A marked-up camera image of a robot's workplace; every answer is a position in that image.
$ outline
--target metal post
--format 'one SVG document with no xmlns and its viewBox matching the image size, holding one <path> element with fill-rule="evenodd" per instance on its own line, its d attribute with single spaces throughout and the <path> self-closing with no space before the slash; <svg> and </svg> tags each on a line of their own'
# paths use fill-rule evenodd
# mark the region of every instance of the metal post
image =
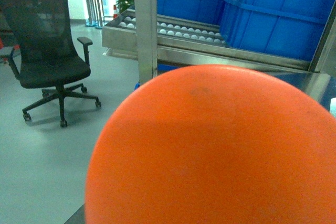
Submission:
<svg viewBox="0 0 336 224">
<path fill-rule="evenodd" d="M 158 29 L 156 14 L 156 0 L 135 0 L 140 84 L 157 76 Z"/>
<path fill-rule="evenodd" d="M 103 27 L 103 21 L 101 17 L 101 9 L 100 9 L 100 0 L 97 0 L 97 9 L 98 9 L 98 25 L 96 26 L 97 29 L 101 29 Z"/>
<path fill-rule="evenodd" d="M 86 6 L 87 6 L 87 10 L 88 10 L 88 15 L 89 15 L 89 18 L 88 18 L 88 21 L 87 21 L 86 25 L 87 26 L 93 26 L 90 0 L 86 0 Z"/>
<path fill-rule="evenodd" d="M 336 77 L 336 0 L 309 70 Z"/>
</svg>

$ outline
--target gray floor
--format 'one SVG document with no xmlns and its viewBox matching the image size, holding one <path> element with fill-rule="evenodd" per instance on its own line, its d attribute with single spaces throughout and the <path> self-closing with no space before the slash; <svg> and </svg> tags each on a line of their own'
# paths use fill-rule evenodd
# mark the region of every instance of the gray floor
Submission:
<svg viewBox="0 0 336 224">
<path fill-rule="evenodd" d="M 67 98 L 66 129 L 59 127 L 58 100 L 31 110 L 26 124 L 21 109 L 40 99 L 41 91 L 22 88 L 10 67 L 0 65 L 0 224 L 60 224 L 82 206 L 97 137 L 138 81 L 136 61 L 102 56 L 101 30 L 73 25 L 72 34 L 81 56 L 76 38 L 93 40 L 92 74 L 83 83 L 102 108 L 93 100 Z"/>
</svg>

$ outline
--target orange ball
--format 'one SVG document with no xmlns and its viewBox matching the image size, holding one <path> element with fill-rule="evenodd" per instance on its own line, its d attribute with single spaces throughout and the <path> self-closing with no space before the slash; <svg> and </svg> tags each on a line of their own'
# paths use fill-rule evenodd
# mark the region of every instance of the orange ball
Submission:
<svg viewBox="0 0 336 224">
<path fill-rule="evenodd" d="M 106 123 L 85 214 L 87 224 L 335 224 L 336 120 L 260 72 L 170 71 Z"/>
</svg>

